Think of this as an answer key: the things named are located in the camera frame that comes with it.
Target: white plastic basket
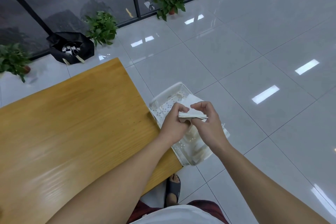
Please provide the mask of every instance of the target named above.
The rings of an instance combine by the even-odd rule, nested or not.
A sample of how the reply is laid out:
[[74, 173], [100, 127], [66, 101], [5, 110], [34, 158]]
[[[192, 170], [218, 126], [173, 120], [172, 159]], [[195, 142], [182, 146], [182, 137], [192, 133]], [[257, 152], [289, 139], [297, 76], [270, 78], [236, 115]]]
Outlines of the white plastic basket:
[[[182, 82], [178, 82], [157, 95], [149, 103], [149, 110], [160, 128], [173, 104], [181, 101], [183, 98], [187, 98], [189, 94], [192, 94], [191, 91]], [[226, 137], [229, 137], [230, 134], [224, 126], [223, 130]], [[197, 165], [212, 154], [212, 151], [202, 140], [194, 140], [195, 133], [198, 134], [197, 130], [195, 132], [195, 127], [192, 126], [185, 136], [172, 146], [173, 151], [183, 166]]]

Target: table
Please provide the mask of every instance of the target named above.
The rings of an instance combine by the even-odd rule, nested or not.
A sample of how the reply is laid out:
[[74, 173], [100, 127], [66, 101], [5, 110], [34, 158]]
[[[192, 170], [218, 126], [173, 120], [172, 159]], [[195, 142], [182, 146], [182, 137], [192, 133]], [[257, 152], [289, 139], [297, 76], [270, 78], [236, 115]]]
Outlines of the table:
[[[0, 223], [45, 223], [159, 128], [119, 59], [0, 108]], [[172, 149], [149, 191], [182, 166]]]

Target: plastic bag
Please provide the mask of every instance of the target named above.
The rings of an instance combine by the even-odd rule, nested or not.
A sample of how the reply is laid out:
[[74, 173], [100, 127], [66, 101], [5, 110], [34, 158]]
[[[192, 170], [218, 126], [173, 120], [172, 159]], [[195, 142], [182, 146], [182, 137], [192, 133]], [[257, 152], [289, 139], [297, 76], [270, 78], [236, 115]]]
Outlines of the plastic bag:
[[50, 53], [67, 65], [83, 62], [95, 54], [94, 43], [82, 33], [57, 32], [47, 37]]

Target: floor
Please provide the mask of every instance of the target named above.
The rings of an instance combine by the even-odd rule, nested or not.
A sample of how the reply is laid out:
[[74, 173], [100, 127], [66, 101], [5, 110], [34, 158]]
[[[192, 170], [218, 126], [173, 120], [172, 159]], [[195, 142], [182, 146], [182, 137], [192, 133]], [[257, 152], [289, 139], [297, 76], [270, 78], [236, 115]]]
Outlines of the floor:
[[[179, 81], [211, 101], [234, 147], [336, 223], [335, 28], [336, 0], [195, 0], [119, 29], [85, 64], [46, 56], [25, 84], [5, 73], [1, 105], [119, 57], [146, 104]], [[181, 203], [212, 200], [232, 224], [257, 223], [215, 155], [178, 175]], [[142, 199], [162, 206], [164, 186]]]

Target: slipper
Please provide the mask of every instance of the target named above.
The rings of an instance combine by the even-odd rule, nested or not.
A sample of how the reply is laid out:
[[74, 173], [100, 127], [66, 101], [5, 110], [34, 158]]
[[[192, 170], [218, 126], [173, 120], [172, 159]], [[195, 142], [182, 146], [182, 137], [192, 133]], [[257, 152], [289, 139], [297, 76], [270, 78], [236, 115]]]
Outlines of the slipper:
[[173, 193], [176, 198], [177, 198], [177, 202], [179, 201], [179, 197], [180, 197], [180, 191], [181, 191], [181, 180], [178, 177], [178, 175], [176, 175], [179, 183], [176, 182], [172, 182], [169, 180], [169, 178], [167, 179], [167, 183], [166, 183], [166, 195], [165, 195], [165, 204], [164, 207], [167, 207], [167, 196], [170, 193]]

